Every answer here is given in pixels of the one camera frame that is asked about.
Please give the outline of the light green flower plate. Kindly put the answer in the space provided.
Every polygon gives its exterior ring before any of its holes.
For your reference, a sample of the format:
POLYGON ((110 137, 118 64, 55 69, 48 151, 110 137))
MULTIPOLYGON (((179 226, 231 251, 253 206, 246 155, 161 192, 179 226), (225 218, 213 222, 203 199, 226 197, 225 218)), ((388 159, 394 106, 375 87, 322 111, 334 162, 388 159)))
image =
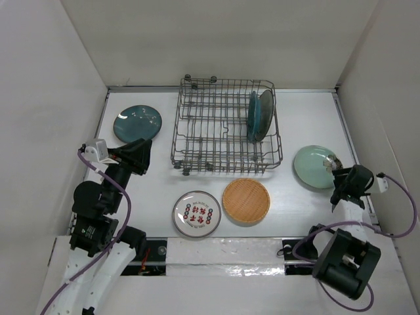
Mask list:
POLYGON ((307 185, 328 189, 334 186, 333 171, 343 168, 343 163, 330 149, 318 145, 302 147, 293 161, 297 176, 307 185))

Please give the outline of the white plate red characters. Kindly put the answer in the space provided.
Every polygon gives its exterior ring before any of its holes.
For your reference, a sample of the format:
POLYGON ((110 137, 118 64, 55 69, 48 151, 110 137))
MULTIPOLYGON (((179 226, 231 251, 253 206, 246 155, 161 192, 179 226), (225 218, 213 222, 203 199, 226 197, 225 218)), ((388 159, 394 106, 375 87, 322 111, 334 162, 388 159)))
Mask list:
POLYGON ((204 191, 191 191, 175 203, 172 220, 175 228, 189 238, 210 236, 221 221, 221 206, 214 196, 204 191))

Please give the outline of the round woven bamboo tray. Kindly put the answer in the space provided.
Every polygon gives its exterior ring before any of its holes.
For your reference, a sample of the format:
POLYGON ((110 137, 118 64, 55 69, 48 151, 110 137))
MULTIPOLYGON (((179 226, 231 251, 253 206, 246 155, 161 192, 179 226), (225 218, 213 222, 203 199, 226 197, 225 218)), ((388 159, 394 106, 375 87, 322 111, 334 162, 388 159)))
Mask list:
POLYGON ((267 215, 270 209, 270 195, 259 181, 239 178, 224 189, 222 205, 233 221, 254 225, 267 215))

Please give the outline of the teal scalloped plate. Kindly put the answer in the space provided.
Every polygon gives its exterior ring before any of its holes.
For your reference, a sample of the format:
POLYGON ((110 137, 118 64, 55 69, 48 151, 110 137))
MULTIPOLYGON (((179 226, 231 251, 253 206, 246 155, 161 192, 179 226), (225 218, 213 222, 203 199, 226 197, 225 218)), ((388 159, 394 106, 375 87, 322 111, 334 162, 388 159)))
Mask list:
POLYGON ((261 124, 261 102, 257 93, 253 91, 249 99, 249 108, 247 116, 247 139, 249 142, 255 142, 261 124))

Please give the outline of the cream plate tree drawing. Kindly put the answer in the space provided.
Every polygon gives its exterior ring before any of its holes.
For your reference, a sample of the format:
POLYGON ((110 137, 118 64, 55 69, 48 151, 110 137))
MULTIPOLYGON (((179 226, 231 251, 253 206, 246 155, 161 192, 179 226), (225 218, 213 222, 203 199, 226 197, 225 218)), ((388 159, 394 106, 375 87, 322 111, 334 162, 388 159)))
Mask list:
POLYGON ((266 136, 272 122, 272 116, 274 113, 274 97, 272 91, 265 90, 261 94, 259 100, 261 104, 261 119, 256 140, 260 142, 266 136))

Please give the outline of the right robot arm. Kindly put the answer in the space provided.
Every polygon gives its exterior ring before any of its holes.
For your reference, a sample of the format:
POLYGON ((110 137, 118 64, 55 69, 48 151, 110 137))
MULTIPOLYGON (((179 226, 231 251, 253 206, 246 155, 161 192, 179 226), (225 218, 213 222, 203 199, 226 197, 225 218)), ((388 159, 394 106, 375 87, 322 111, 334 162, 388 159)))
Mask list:
POLYGON ((326 243, 321 236, 311 236, 303 242, 303 250, 318 258, 312 277, 349 299, 358 299, 367 286, 381 257, 381 250, 368 242, 364 234, 362 197, 373 186, 373 173, 361 165, 333 172, 334 191, 330 198, 332 212, 344 215, 354 225, 328 228, 332 238, 326 243))

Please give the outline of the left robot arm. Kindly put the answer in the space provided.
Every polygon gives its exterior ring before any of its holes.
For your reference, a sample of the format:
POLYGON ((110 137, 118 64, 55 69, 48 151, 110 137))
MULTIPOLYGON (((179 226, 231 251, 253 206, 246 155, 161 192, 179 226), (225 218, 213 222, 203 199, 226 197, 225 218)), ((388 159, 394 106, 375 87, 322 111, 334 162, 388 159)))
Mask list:
POLYGON ((117 148, 95 138, 77 156, 102 182, 86 180, 73 193, 75 223, 62 282, 42 314, 98 314, 121 273, 147 256, 146 233, 129 226, 131 175, 145 175, 152 141, 140 138, 117 148))

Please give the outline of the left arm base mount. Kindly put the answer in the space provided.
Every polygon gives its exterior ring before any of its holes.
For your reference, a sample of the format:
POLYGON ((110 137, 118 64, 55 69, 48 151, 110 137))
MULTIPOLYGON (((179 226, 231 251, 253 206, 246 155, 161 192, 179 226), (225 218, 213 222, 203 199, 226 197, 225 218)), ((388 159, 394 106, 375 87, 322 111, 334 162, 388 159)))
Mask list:
POLYGON ((166 275, 167 238, 148 238, 142 256, 135 257, 123 270, 122 276, 166 275))

